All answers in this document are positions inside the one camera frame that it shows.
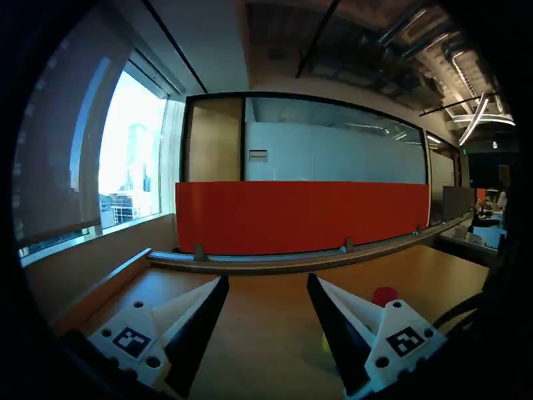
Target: sky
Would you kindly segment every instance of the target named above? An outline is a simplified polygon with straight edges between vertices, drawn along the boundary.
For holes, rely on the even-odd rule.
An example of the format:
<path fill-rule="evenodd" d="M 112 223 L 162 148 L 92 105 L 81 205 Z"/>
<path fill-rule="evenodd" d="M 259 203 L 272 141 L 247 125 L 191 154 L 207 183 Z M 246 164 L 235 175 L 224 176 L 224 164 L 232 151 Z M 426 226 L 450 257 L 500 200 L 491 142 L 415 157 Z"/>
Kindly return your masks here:
<path fill-rule="evenodd" d="M 149 135 L 161 135 L 166 102 L 122 72 L 105 120 L 100 149 L 99 193 L 114 193 L 125 182 L 126 144 L 131 125 L 140 123 L 148 128 Z M 146 147 L 143 151 L 146 151 L 146 159 L 150 159 L 152 149 Z"/>

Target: desk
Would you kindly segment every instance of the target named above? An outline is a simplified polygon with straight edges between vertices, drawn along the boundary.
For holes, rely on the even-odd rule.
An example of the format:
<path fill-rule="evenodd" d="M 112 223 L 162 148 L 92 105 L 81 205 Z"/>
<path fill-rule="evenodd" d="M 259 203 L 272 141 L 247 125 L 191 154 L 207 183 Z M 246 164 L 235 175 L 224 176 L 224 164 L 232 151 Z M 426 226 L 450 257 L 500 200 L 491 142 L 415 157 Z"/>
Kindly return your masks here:
<path fill-rule="evenodd" d="M 479 292 L 487 269 L 417 245 L 317 275 L 365 299 L 379 286 L 433 322 Z M 214 278 L 151 268 L 88 321 L 92 333 L 123 305 L 163 303 Z M 306 273 L 230 276 L 230 291 L 191 387 L 190 399 L 339 399 L 342 381 L 322 350 L 322 329 L 306 289 Z"/>

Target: yellow object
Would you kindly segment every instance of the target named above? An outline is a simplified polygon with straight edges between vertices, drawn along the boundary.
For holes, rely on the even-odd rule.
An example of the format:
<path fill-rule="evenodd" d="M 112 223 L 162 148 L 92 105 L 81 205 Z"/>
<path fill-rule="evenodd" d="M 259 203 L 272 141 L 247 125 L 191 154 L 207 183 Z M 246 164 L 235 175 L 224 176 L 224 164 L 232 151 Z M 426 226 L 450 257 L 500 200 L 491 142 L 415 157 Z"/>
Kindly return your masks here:
<path fill-rule="evenodd" d="M 326 335 L 324 333 L 322 334 L 322 348 L 324 349 L 326 353 L 331 354 L 331 349 L 329 348 L 328 339 L 326 339 Z"/>

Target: curved light fixture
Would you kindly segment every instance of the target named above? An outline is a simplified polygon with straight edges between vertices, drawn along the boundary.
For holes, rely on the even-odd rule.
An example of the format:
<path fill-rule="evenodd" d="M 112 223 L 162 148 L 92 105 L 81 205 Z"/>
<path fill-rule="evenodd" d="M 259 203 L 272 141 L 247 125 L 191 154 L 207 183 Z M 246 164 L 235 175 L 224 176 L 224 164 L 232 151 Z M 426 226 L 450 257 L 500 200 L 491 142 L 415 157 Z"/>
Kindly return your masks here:
<path fill-rule="evenodd" d="M 464 142 L 466 142 L 468 137 L 472 134 L 472 132 L 478 125 L 479 120 L 481 119 L 481 116 L 483 116 L 483 112 L 485 111 L 485 108 L 487 108 L 487 104 L 488 104 L 488 98 L 485 93 L 482 93 L 479 107 L 474 113 L 474 116 L 472 117 L 470 124 L 468 124 L 466 130 L 462 134 L 461 139 L 459 139 L 459 146 L 463 146 Z"/>
<path fill-rule="evenodd" d="M 467 114 L 467 115 L 456 115 L 453 118 L 453 122 L 471 122 L 471 120 L 474 118 L 473 114 Z M 516 126 L 514 121 L 511 117 L 507 117 L 505 115 L 497 115 L 497 114 L 483 114 L 481 118 L 479 119 L 479 122 L 500 122 L 500 123 L 506 123 L 508 125 Z"/>

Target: orange panel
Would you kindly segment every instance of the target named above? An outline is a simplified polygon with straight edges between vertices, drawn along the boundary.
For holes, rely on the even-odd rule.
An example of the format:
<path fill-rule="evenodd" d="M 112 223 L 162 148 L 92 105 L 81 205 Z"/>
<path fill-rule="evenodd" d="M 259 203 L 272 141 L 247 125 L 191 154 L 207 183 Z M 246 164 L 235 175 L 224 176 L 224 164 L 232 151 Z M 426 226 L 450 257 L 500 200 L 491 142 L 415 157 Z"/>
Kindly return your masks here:
<path fill-rule="evenodd" d="M 481 204 L 485 204 L 485 198 L 487 197 L 486 189 L 476 189 L 476 197 L 481 201 Z"/>
<path fill-rule="evenodd" d="M 428 196 L 428 185 L 410 183 L 177 183 L 179 248 L 257 255 L 379 241 L 426 227 Z"/>

